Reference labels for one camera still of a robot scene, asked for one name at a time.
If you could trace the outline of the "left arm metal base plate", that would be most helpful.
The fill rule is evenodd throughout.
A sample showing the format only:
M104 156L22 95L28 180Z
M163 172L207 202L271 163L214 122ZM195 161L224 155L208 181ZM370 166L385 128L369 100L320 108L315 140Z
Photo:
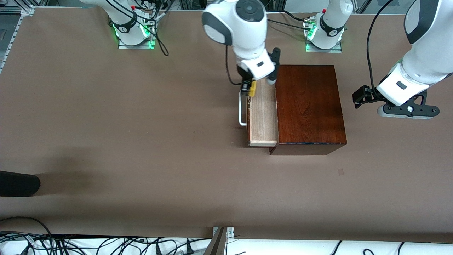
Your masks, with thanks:
M341 53L341 39L345 27L324 28L321 21L322 15L323 13L317 13L304 21L304 28L308 28L304 31L305 50L306 52Z

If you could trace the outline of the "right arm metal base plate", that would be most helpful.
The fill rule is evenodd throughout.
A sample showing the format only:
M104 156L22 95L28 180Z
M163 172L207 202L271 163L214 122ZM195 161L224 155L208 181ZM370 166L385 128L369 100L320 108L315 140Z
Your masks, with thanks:
M119 39L119 49L153 49L156 43L156 22L149 13L135 9L135 19L128 24L114 24Z

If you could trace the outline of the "metal corner bracket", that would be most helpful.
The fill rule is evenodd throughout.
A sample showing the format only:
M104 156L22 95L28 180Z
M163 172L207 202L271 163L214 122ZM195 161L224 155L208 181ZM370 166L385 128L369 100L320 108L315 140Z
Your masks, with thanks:
M220 230L221 227L215 226L213 227L213 236L216 234L218 230ZM226 233L226 238L231 239L234 238L234 228L233 227L224 227L225 233Z

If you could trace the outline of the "black cylinder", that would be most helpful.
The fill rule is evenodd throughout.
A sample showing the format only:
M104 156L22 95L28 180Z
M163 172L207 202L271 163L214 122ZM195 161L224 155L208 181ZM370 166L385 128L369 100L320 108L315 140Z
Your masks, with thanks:
M36 175L0 171L0 197L31 197L40 184Z

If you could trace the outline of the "brown table cover sheet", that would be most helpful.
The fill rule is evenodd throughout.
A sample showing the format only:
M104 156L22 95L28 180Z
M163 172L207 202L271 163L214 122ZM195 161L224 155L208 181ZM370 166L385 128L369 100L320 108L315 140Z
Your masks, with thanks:
M247 147L200 11L163 18L166 57L118 49L102 9L37 8L0 73L0 170L38 174L43 190L0 198L0 218L61 234L453 241L453 77L429 89L431 120L355 109L372 18L350 17L340 54L270 24L282 65L334 65L347 136L326 156L278 156Z

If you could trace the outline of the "light wood drawer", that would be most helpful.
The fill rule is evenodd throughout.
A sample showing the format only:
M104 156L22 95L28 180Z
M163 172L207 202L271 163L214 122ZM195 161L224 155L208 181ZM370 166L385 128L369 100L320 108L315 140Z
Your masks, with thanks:
M239 123L247 129L249 147L274 147L278 143L275 86L261 79L255 89L253 97L239 95Z

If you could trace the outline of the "dark brown wooden cabinet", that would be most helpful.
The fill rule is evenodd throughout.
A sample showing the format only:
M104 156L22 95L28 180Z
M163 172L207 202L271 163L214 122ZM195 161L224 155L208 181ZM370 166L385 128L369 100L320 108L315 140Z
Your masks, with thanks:
M280 65L270 155L328 155L347 144L333 65Z

